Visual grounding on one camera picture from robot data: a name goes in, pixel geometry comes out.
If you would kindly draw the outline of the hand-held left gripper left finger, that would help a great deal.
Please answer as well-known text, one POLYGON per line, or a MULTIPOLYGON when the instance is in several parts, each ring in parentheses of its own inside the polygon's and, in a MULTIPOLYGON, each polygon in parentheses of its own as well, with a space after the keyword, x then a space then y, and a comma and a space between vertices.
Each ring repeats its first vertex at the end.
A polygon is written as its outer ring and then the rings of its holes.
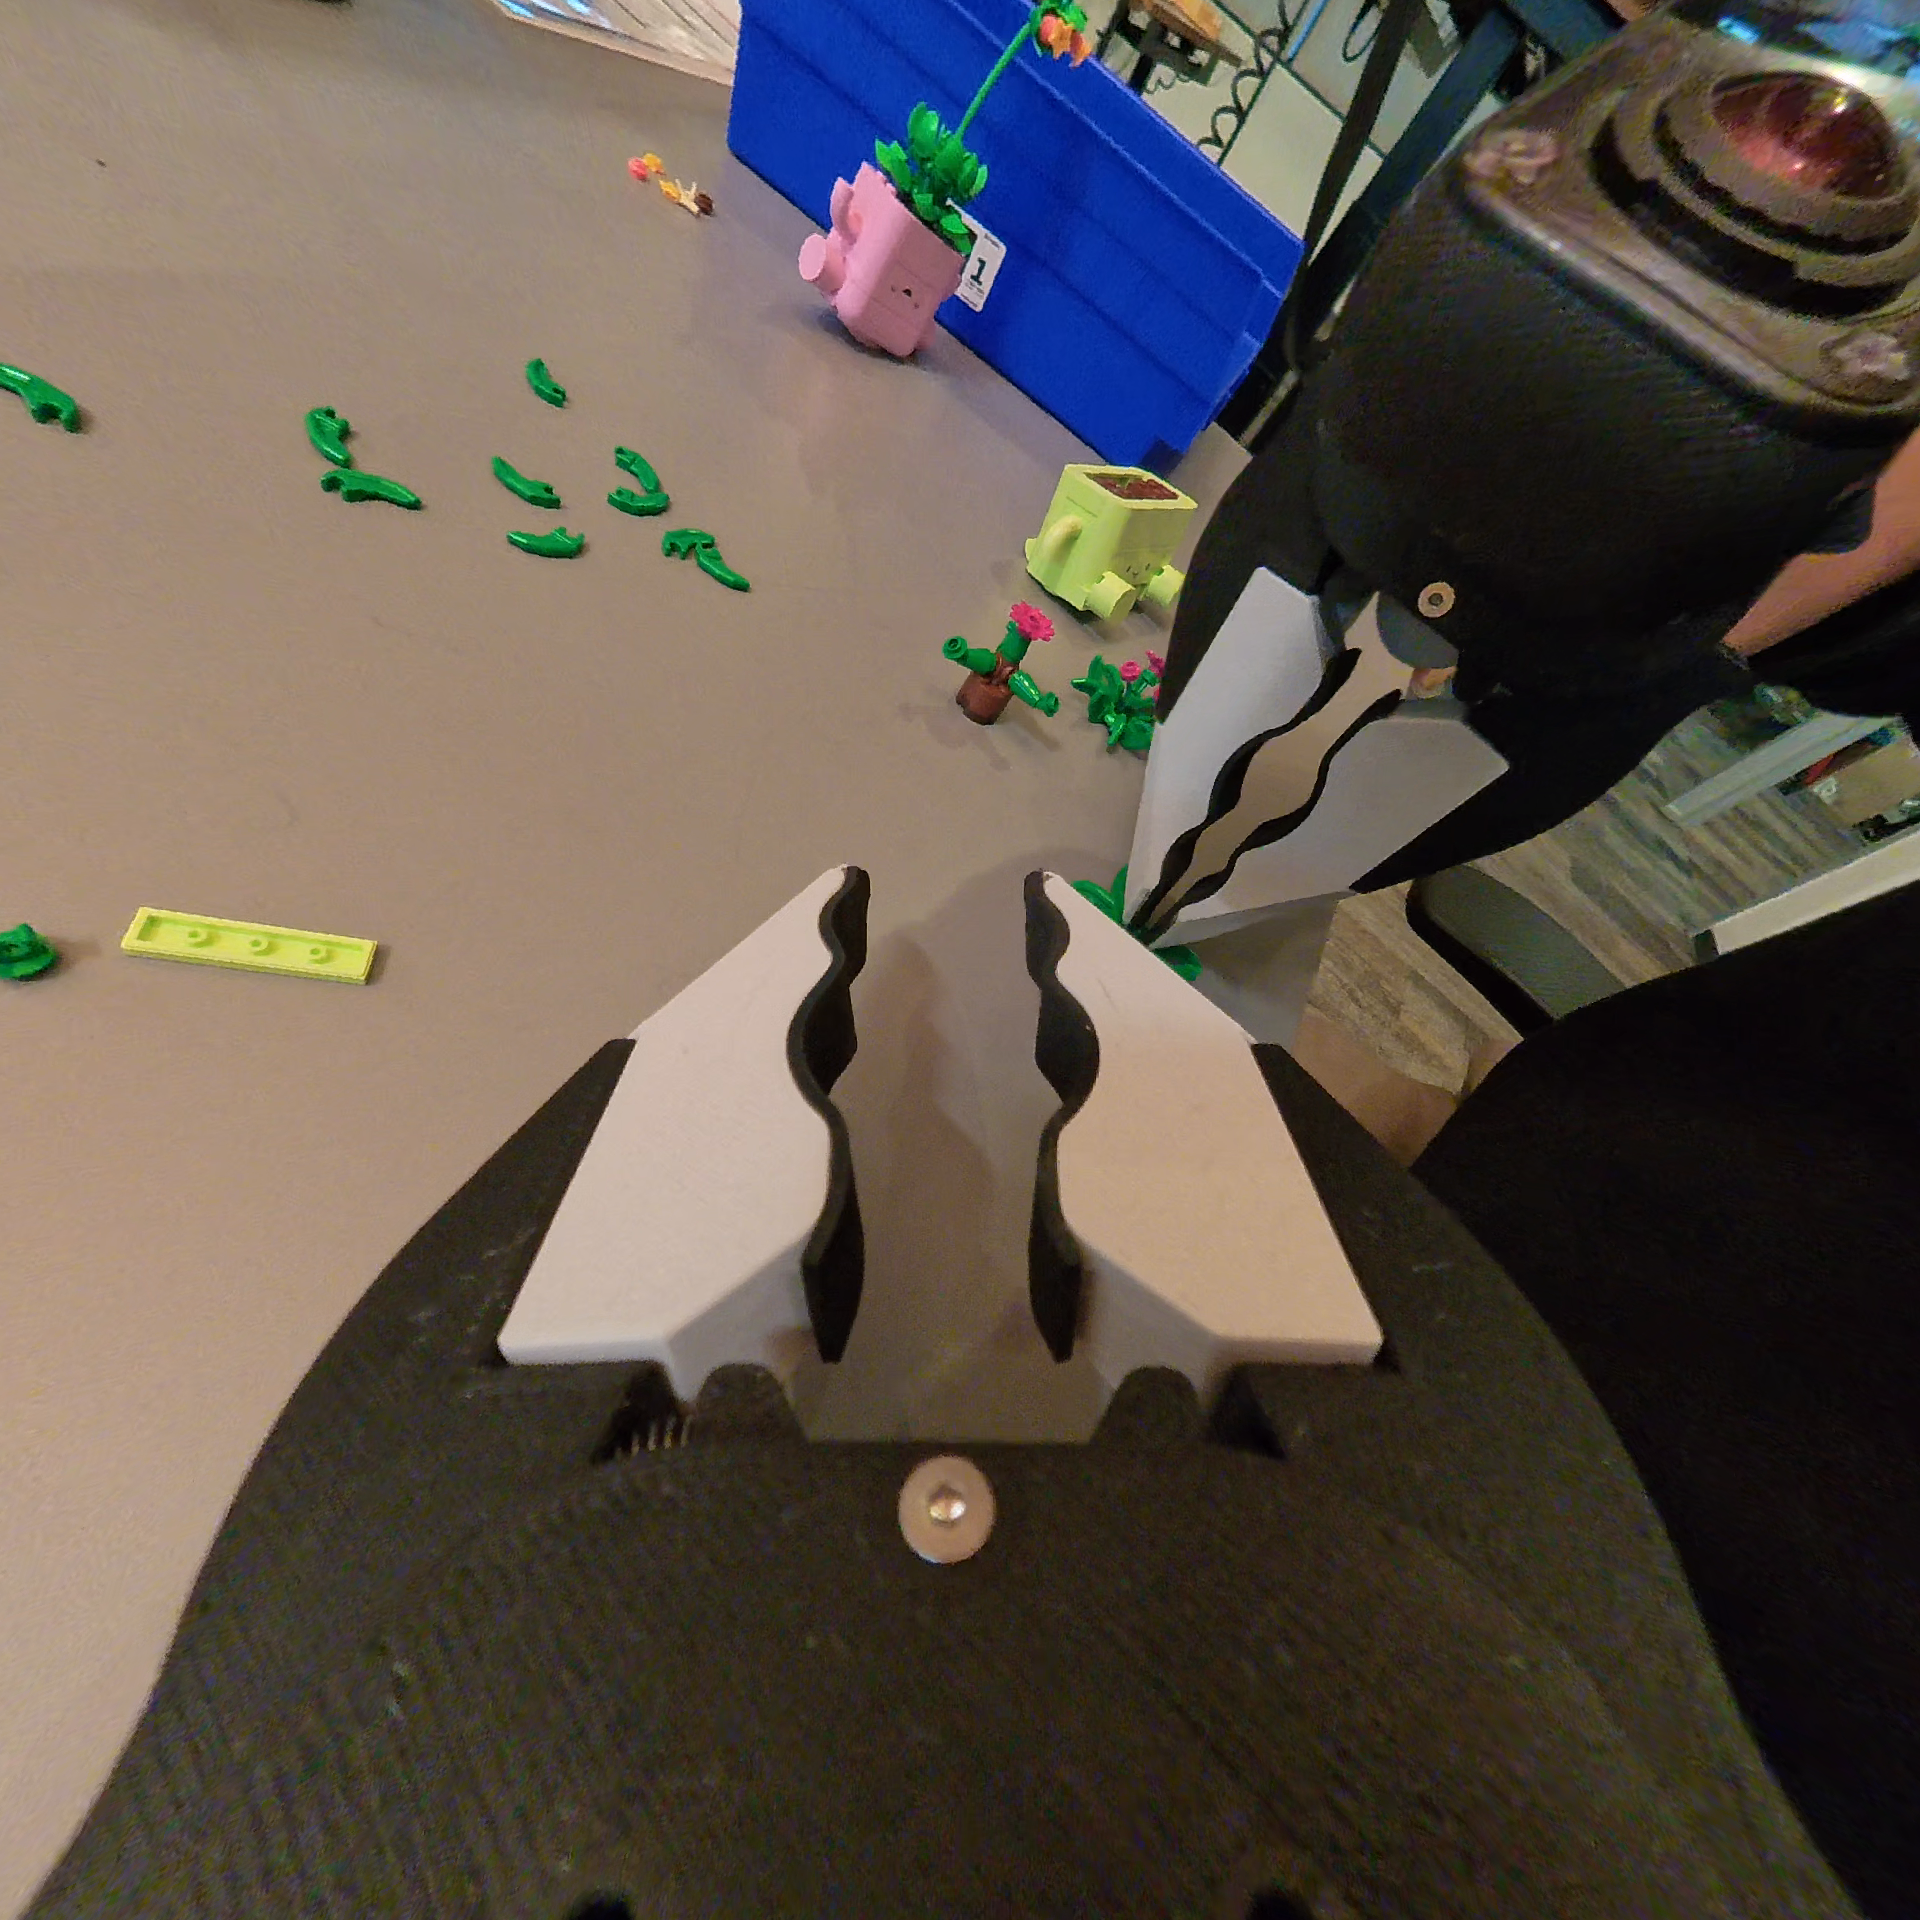
POLYGON ((497 1338, 516 1365, 643 1361, 679 1400, 843 1359, 864 1283, 853 1141, 873 883, 822 872, 653 1012, 497 1338))

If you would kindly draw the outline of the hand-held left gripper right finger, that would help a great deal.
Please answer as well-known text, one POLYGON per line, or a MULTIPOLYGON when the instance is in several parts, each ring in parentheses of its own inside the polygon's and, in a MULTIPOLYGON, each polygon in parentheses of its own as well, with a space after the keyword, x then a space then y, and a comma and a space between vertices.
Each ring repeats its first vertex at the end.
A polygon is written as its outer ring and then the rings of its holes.
POLYGON ((1145 1367, 1204 1400, 1246 1364, 1370 1365, 1382 1349, 1244 1028, 1064 876, 1022 883, 1044 1126, 1028 1301, 1056 1361, 1145 1367))

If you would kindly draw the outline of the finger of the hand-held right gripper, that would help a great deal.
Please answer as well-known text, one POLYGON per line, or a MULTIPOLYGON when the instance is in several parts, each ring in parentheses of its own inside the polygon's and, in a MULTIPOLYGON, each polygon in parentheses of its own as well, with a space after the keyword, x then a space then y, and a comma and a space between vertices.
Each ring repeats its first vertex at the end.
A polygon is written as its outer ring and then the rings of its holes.
POLYGON ((1142 933, 1209 940, 1308 900, 1340 900, 1504 772, 1446 703, 1344 724, 1331 708, 1260 746, 1236 805, 1204 829, 1142 933))
POLYGON ((1356 743, 1356 648, 1268 570, 1164 708, 1122 886, 1131 932, 1215 932, 1343 890, 1336 769, 1356 743))

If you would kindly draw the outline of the green leafy toy plant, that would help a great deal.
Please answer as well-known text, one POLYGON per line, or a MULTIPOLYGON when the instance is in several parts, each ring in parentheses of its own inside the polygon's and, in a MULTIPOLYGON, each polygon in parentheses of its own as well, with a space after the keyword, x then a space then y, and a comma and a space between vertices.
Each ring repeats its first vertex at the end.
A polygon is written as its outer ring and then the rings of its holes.
POLYGON ((1097 886, 1096 881, 1073 881, 1073 890, 1094 903, 1094 908, 1104 914, 1110 923, 1117 925, 1120 932, 1129 933, 1136 945, 1149 950, 1159 957, 1171 972, 1182 981, 1195 985, 1201 978, 1204 963, 1192 947, 1185 945, 1166 945, 1154 947, 1149 937, 1139 928, 1132 928, 1124 914, 1124 890, 1129 880, 1129 866, 1120 866, 1108 886, 1097 886))

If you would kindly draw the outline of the person's right hand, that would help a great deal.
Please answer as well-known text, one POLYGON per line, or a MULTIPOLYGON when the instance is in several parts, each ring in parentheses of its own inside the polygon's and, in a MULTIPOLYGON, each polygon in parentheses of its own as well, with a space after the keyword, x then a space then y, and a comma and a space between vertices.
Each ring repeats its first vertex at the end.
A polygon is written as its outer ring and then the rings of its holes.
POLYGON ((1918 435, 1885 467, 1864 540, 1835 555, 1802 555, 1765 588, 1724 635, 1742 657, 1762 652, 1874 591, 1886 588, 1918 565, 1918 435))

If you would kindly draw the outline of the green toy plant pink flowers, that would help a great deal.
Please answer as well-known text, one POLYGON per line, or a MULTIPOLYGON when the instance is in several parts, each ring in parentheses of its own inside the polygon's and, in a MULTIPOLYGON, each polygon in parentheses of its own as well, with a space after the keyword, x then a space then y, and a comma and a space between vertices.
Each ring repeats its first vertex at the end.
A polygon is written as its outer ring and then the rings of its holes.
POLYGON ((1111 662, 1094 657, 1071 681, 1087 700, 1087 720, 1101 727, 1110 751, 1147 754, 1155 726, 1166 659, 1149 651, 1142 660, 1111 662))

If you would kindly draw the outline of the black office chair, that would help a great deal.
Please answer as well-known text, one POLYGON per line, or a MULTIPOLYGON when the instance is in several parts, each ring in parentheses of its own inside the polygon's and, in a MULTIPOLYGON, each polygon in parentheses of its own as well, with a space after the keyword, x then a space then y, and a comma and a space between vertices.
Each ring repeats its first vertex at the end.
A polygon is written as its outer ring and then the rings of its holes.
POLYGON ((1413 881, 1405 921, 1524 1037, 1625 992, 1569 928, 1478 868, 1413 881))

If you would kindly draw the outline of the lime green toy pot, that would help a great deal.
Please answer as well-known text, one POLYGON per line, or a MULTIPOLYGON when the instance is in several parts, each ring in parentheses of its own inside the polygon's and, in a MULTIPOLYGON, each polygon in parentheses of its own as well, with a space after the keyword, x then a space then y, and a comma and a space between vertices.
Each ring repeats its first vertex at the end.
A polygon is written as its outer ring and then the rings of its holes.
POLYGON ((1022 549, 1027 574, 1096 619, 1170 610, 1185 586, 1175 549, 1195 514, 1192 497, 1142 467, 1069 465, 1022 549))

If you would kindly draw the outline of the toy cactus in brown pot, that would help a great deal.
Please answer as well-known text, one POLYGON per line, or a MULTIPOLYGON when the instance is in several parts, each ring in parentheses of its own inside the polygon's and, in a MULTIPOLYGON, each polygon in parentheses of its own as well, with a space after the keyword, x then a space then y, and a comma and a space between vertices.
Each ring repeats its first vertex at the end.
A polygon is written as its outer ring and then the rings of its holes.
POLYGON ((994 726, 1018 700, 1022 706, 1051 720, 1059 711, 1059 696, 1042 688, 1022 660, 1037 643, 1053 640, 1053 621, 1028 603, 1014 603, 1008 610, 1002 637, 994 646, 973 644, 962 635, 944 640, 941 655, 965 669, 956 705, 977 726, 994 726))

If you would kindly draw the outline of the white shelf unit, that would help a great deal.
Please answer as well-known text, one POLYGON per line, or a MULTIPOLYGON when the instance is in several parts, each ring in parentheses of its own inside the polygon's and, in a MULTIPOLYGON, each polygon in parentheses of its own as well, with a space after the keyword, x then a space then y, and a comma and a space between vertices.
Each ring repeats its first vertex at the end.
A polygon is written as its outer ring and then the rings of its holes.
POLYGON ((1762 688, 1710 706, 1653 761, 1703 963, 1915 876, 1915 739, 1762 688))

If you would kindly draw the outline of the blue plastic bin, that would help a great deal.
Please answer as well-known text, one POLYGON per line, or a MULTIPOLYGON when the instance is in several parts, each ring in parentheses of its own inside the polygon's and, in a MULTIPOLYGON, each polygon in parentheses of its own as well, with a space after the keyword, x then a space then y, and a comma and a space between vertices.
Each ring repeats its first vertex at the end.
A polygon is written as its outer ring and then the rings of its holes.
MULTIPOLYGON (((1028 22, 1013 3, 741 7, 727 144, 818 231, 800 267, 853 293, 835 234, 840 180, 912 108, 957 132, 1028 22)), ((1303 242, 1096 59, 1044 48, 1000 74, 962 140, 987 167, 965 210, 974 239, 934 255, 961 290, 926 311, 1117 465, 1181 458, 1238 389, 1280 315, 1303 242)))

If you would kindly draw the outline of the lime green flat toy plate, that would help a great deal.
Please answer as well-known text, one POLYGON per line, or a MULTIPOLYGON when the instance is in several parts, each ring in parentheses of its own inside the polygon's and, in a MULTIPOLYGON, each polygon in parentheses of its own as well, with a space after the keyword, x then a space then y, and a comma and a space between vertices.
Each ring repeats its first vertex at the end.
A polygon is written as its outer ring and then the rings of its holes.
POLYGON ((309 981, 366 985, 379 944, 286 925, 253 925, 142 906, 118 942, 129 955, 262 972, 309 981))

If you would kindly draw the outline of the pink toy pot with plant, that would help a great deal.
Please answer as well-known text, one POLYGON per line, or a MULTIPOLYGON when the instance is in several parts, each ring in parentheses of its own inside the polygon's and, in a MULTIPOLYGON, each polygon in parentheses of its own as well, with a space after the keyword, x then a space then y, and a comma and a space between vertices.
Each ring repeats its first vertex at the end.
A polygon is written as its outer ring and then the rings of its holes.
POLYGON ((1051 61, 1087 61, 1087 11, 1073 3, 1033 5, 956 126, 919 103, 905 135, 878 140, 853 179, 833 183, 830 226, 804 242, 800 277, 830 301, 854 343, 902 361, 931 343, 939 307, 957 290, 973 255, 966 208, 989 179, 969 134, 1030 46, 1051 61))

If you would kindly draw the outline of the person's black clothing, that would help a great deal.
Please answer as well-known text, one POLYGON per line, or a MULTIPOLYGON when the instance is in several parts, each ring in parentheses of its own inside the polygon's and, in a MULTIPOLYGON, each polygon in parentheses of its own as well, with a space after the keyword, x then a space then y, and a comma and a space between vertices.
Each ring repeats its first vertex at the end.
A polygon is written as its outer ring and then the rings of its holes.
POLYGON ((1619 1430, 1865 1916, 1918 1913, 1918 897, 1504 1054, 1413 1173, 1619 1430))

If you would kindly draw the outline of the scattered green toy leaves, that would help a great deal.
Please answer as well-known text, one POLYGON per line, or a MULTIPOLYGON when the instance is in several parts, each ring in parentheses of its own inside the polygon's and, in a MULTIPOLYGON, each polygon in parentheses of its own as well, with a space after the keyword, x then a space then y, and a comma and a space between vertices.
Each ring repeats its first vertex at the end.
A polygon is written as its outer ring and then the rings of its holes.
MULTIPOLYGON (((4 364, 2 389, 17 397, 37 423, 57 423, 68 435, 83 431, 83 408, 77 397, 44 377, 17 368, 14 364, 4 364)), ((351 421, 339 409, 331 406, 308 409, 304 416, 304 433, 309 447, 323 459, 325 472, 321 476, 321 487, 325 492, 350 506, 381 502, 410 514, 424 510, 424 498, 414 488, 357 463, 351 449, 351 421)), ((653 467, 636 447, 618 445, 614 449, 614 465, 628 477, 626 484, 606 492, 606 506, 616 514, 630 517, 658 517, 667 514, 671 506, 669 490, 656 467, 653 467)), ((564 497, 551 484, 536 481, 499 455, 492 458, 492 481, 511 492, 524 508, 551 515, 564 510, 564 497)), ((549 562, 573 562, 585 549, 583 534, 575 534, 561 524, 543 530, 509 530, 508 542, 524 555, 549 562)), ((733 592, 751 591, 749 578, 727 564, 716 537, 709 530, 699 525, 665 527, 661 534, 661 552, 667 560, 694 564, 699 572, 715 579, 721 588, 733 592)))

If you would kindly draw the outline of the clear plastic sheet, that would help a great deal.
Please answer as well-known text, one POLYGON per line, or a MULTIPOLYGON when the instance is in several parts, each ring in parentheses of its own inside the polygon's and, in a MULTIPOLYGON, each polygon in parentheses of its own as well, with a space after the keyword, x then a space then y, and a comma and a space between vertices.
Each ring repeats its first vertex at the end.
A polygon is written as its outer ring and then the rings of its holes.
POLYGON ((732 88, 740 3, 495 3, 520 25, 732 88))

